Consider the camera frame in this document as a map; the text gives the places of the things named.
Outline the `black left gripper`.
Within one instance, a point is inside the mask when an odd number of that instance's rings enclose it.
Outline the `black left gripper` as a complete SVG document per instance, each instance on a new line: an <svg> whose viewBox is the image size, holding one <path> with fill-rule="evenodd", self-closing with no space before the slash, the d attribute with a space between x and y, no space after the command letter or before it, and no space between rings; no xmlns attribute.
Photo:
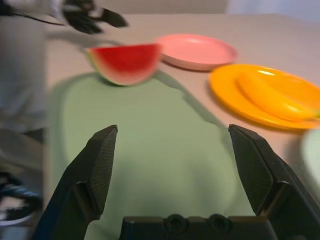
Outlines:
<svg viewBox="0 0 320 240"><path fill-rule="evenodd" d="M100 34L103 30L87 15L99 11L95 0L64 0L61 12L66 22L75 30L85 34ZM96 18L97 22L104 22L115 28L125 28L129 24L117 12L102 8L102 13Z"/></svg>

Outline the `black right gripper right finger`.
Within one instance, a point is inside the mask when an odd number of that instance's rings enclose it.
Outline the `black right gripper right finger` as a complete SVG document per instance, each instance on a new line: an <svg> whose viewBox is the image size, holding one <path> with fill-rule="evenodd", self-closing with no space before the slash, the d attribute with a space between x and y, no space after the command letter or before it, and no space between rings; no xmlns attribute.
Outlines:
<svg viewBox="0 0 320 240"><path fill-rule="evenodd" d="M238 175L257 217L256 239L318 240L320 208L295 172L256 132L228 127Z"/></svg>

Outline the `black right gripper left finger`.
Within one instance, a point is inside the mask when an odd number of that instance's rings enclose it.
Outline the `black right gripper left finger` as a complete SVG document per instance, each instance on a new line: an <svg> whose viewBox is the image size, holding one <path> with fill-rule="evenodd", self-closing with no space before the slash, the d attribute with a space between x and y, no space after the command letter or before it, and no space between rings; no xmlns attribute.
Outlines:
<svg viewBox="0 0 320 240"><path fill-rule="evenodd" d="M83 240L99 220L110 186L118 128L96 132L67 166L32 235L34 240Z"/></svg>

